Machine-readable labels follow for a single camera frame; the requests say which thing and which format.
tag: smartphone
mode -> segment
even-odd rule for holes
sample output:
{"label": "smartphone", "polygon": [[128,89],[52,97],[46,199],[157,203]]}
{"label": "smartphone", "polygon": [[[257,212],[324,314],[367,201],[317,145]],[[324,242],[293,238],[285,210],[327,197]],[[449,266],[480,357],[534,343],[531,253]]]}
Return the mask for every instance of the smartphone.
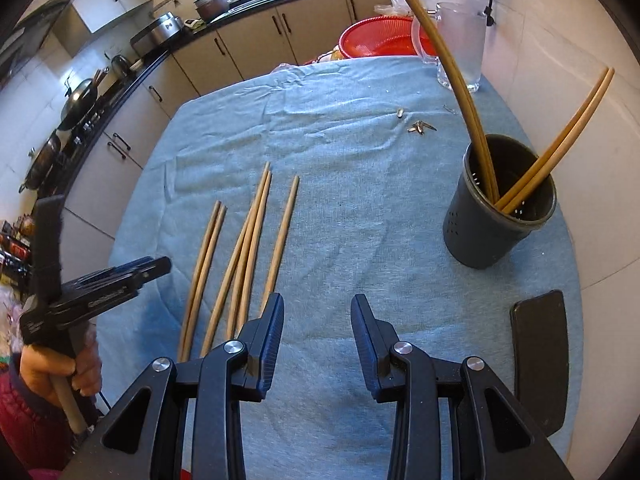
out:
{"label": "smartphone", "polygon": [[511,309],[515,396],[546,436],[564,424],[569,389],[569,339],[564,296],[552,290]]}

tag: long wooden chopstick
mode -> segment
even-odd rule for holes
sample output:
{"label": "long wooden chopstick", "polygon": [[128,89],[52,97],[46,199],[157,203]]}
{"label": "long wooden chopstick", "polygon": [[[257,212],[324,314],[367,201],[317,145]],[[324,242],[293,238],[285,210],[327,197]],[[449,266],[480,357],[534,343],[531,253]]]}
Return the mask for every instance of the long wooden chopstick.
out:
{"label": "long wooden chopstick", "polygon": [[574,142],[578,138],[578,136],[584,130],[584,127],[587,125],[589,120],[591,119],[593,113],[598,108],[598,105],[602,101],[605,92],[609,88],[609,84],[611,83],[611,79],[613,79],[613,75],[615,74],[615,70],[613,68],[609,68],[607,70],[607,74],[595,93],[593,99],[586,107],[584,114],[578,119],[577,123],[575,123],[574,127],[571,129],[569,134],[564,138],[564,140],[560,143],[558,148],[553,152],[549,160],[543,164],[542,168],[533,176],[529,182],[520,190],[520,192],[502,209],[502,212],[505,214],[510,214],[513,212],[516,207],[524,202],[529,195],[545,180],[553,168],[556,167],[558,162],[564,157],[565,153],[569,150],[571,146],[574,145]]}
{"label": "long wooden chopstick", "polygon": [[267,197],[269,195],[269,187],[271,185],[271,171],[267,174],[267,180],[264,183],[262,196],[260,197],[260,205],[258,206],[258,216],[256,217],[254,232],[251,238],[251,246],[249,248],[249,260],[246,265],[244,274],[244,282],[242,282],[242,297],[240,299],[240,309],[238,310],[238,318],[236,319],[236,337],[242,330],[242,326],[246,323],[249,314],[249,302],[251,300],[251,287],[254,282],[255,261],[258,255],[258,243],[260,241],[260,232],[262,231],[262,223],[264,221],[264,211],[267,206]]}
{"label": "long wooden chopstick", "polygon": [[218,211],[220,209],[220,200],[216,200],[216,203],[213,205],[213,211],[211,212],[211,217],[209,218],[209,223],[207,224],[207,228],[204,231],[204,236],[202,237],[202,244],[200,246],[200,252],[198,252],[198,257],[196,258],[196,266],[193,269],[193,277],[191,279],[191,286],[189,288],[189,293],[187,295],[187,301],[184,303],[184,314],[182,316],[182,327],[180,328],[180,339],[178,340],[178,350],[177,357],[181,358],[182,353],[184,351],[184,339],[187,335],[187,326],[189,324],[189,318],[191,317],[191,309],[193,308],[193,299],[196,295],[196,288],[198,287],[198,280],[200,279],[200,271],[202,270],[202,264],[204,263],[204,257],[207,253],[207,247],[209,246],[209,240],[211,239],[211,235],[213,234],[213,229],[216,225],[216,218],[218,217]]}
{"label": "long wooden chopstick", "polygon": [[451,88],[460,106],[462,117],[465,120],[466,129],[469,132],[471,143],[473,144],[476,157],[478,158],[478,164],[480,166],[481,183],[484,190],[484,194],[487,200],[494,204],[500,198],[500,192],[498,191],[498,183],[495,179],[494,164],[491,159],[491,153],[489,146],[482,130],[482,124],[480,117],[478,116],[478,110],[474,104],[471,94],[466,87],[465,80],[460,72],[458,64],[455,58],[451,55],[447,44],[442,39],[442,36],[438,32],[438,29],[425,10],[422,8],[420,1],[418,0],[405,0],[411,10],[414,12],[415,17],[418,19],[422,28],[427,33],[433,47],[438,53],[438,58],[442,63],[444,71],[447,73]]}
{"label": "long wooden chopstick", "polygon": [[185,362],[189,360],[191,355],[191,346],[193,345],[193,334],[196,330],[196,324],[198,322],[198,314],[200,313],[200,304],[202,303],[202,296],[204,294],[204,288],[207,285],[207,278],[209,277],[209,269],[211,268],[211,261],[213,260],[213,253],[216,250],[218,243],[218,237],[220,236],[220,230],[222,229],[222,223],[225,221],[226,207],[222,206],[218,210],[218,216],[216,218],[216,224],[213,228],[213,234],[209,240],[209,246],[207,247],[207,253],[204,257],[204,263],[202,264],[202,270],[200,271],[200,279],[198,280],[198,286],[196,287],[196,294],[193,299],[193,306],[191,307],[191,314],[189,316],[189,322],[187,325],[187,333],[184,338],[184,345],[182,347],[182,356],[179,357],[178,362]]}
{"label": "long wooden chopstick", "polygon": [[202,343],[202,349],[200,350],[200,357],[204,357],[211,350],[211,346],[213,344],[213,338],[216,335],[216,330],[218,328],[218,323],[220,322],[220,317],[222,316],[222,311],[225,307],[226,296],[229,294],[229,287],[231,286],[231,280],[234,277],[236,272],[236,266],[238,265],[238,257],[240,256],[240,251],[242,249],[242,242],[244,241],[244,234],[246,233],[246,226],[249,223],[249,214],[247,213],[246,218],[244,219],[244,225],[240,230],[240,234],[238,236],[238,241],[236,242],[236,246],[234,247],[234,251],[231,254],[231,258],[229,259],[229,264],[226,267],[226,272],[224,277],[222,278],[222,283],[220,284],[220,290],[218,291],[218,296],[216,297],[216,303],[211,310],[211,316],[209,317],[209,324],[207,325],[207,333],[204,336],[204,341]]}
{"label": "long wooden chopstick", "polygon": [[589,92],[589,95],[587,95],[587,98],[580,105],[580,108],[577,109],[576,113],[571,118],[571,120],[567,123],[567,125],[559,133],[559,135],[554,139],[554,141],[549,145],[545,153],[539,156],[538,159],[533,163],[533,165],[527,170],[527,173],[521,176],[519,181],[513,184],[513,186],[511,186],[511,189],[508,190],[500,198],[500,200],[498,200],[498,202],[495,203],[496,209],[498,210],[504,209],[506,205],[516,197],[516,195],[529,183],[529,181],[533,178],[533,176],[540,171],[540,169],[546,164],[546,162],[556,152],[556,150],[558,149],[562,141],[566,139],[566,136],[569,135],[569,133],[571,132],[573,127],[576,125],[580,117],[582,117],[582,115],[584,114],[585,110],[587,109],[587,107],[595,97],[596,92],[602,86],[602,83],[605,77],[607,76],[608,72],[609,72],[608,68],[604,68],[604,70],[602,70],[602,73],[600,74],[598,81]]}
{"label": "long wooden chopstick", "polygon": [[251,239],[254,235],[255,219],[258,216],[258,208],[260,204],[260,198],[262,197],[262,190],[264,184],[267,181],[267,174],[269,173],[269,163],[264,165],[264,171],[260,178],[260,184],[255,193],[254,202],[249,209],[248,222],[246,225],[246,232],[244,233],[244,240],[242,241],[242,249],[238,259],[238,266],[236,267],[236,276],[234,278],[234,286],[231,291],[231,305],[229,306],[229,317],[226,322],[226,338],[231,339],[234,336],[234,329],[236,327],[236,317],[238,316],[238,305],[240,303],[240,297],[242,294],[242,283],[244,282],[244,270],[246,269],[246,263],[249,258],[249,249],[251,248]]}
{"label": "long wooden chopstick", "polygon": [[264,284],[264,294],[262,295],[262,302],[260,304],[260,315],[262,315],[262,313],[264,312],[264,307],[267,304],[269,294],[275,290],[276,280],[278,279],[278,271],[280,270],[280,263],[282,261],[282,253],[284,251],[284,244],[287,241],[289,224],[291,222],[291,215],[293,214],[293,206],[296,203],[296,195],[298,194],[299,184],[300,177],[296,175],[293,178],[293,182],[291,183],[291,190],[289,191],[287,206],[284,209],[284,215],[282,215],[282,222],[280,223],[280,230],[278,231],[278,238],[276,239],[276,245],[273,248],[271,266],[269,267],[267,281]]}

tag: blue tablecloth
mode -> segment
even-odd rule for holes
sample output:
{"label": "blue tablecloth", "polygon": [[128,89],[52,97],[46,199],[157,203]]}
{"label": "blue tablecloth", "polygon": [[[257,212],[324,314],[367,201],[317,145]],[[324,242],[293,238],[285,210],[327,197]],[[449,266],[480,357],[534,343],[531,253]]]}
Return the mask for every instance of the blue tablecloth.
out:
{"label": "blue tablecloth", "polygon": [[[487,132],[527,142],[486,80],[474,95]],[[513,387],[509,309],[552,288],[564,292],[570,384],[568,450],[582,376],[582,310],[562,213],[487,270],[459,264],[442,220],[469,139],[452,92],[414,57],[295,67],[185,104],[160,139],[124,215],[111,256],[120,264],[170,256],[174,269],[100,316],[110,400],[156,356],[174,358],[184,301],[215,200],[228,213],[204,294],[193,356],[265,161],[273,168],[251,314],[255,315],[292,177],[300,190],[276,290],[285,300],[282,344],[267,399],[243,403],[249,478],[385,478],[394,405],[365,388],[351,332],[354,294],[431,356],[484,358]],[[404,108],[404,116],[396,115]],[[423,119],[424,136],[407,128]],[[226,311],[215,344],[222,341]],[[448,417],[443,412],[444,432]],[[450,478],[449,437],[442,438]]]}

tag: red plastic basket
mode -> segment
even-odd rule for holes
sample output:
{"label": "red plastic basket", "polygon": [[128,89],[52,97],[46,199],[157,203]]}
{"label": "red plastic basket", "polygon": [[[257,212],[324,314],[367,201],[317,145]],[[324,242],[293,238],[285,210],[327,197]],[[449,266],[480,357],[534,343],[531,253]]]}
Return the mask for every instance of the red plastic basket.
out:
{"label": "red plastic basket", "polygon": [[[376,16],[354,23],[340,36],[338,48],[344,57],[416,56],[411,43],[411,23],[405,16]],[[424,30],[420,29],[424,51],[436,51]]]}

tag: kitchen counter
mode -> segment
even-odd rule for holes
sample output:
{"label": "kitchen counter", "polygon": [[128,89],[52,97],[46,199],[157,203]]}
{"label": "kitchen counter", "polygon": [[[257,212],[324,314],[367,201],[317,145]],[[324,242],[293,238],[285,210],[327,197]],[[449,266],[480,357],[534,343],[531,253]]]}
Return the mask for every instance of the kitchen counter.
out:
{"label": "kitchen counter", "polygon": [[91,120],[91,128],[81,134],[82,142],[68,150],[70,155],[66,163],[61,167],[54,167],[47,175],[44,183],[38,190],[38,197],[51,196],[54,194],[68,195],[71,187],[78,176],[82,164],[87,159],[92,147],[100,138],[107,124],[115,117],[117,111],[126,102],[127,98],[136,90],[156,67],[158,67],[172,52],[180,50],[197,38],[209,34],[224,25],[240,20],[256,12],[261,12],[279,4],[289,3],[296,0],[251,0],[242,3],[229,10],[215,20],[207,23],[205,27],[196,32],[191,32],[185,28],[181,34],[172,39],[164,48],[156,49],[143,59],[143,68],[137,72],[135,78],[127,81],[117,81],[98,100],[95,106],[95,115]]}

